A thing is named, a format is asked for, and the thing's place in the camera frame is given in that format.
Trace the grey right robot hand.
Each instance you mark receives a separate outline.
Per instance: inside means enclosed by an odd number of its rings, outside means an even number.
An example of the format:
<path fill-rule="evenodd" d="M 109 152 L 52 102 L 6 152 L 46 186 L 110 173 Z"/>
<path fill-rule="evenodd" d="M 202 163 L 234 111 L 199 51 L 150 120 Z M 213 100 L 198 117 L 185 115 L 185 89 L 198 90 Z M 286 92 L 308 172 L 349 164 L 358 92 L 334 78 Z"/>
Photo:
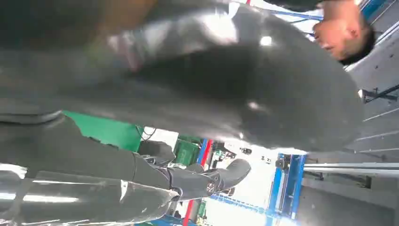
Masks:
<path fill-rule="evenodd" d="M 0 223 L 126 226 L 241 182 L 88 138 L 64 111 L 266 148 L 333 151 L 362 123 L 357 85 L 316 43 L 228 0 L 3 0 Z M 156 162 L 149 161 L 155 157 Z"/>

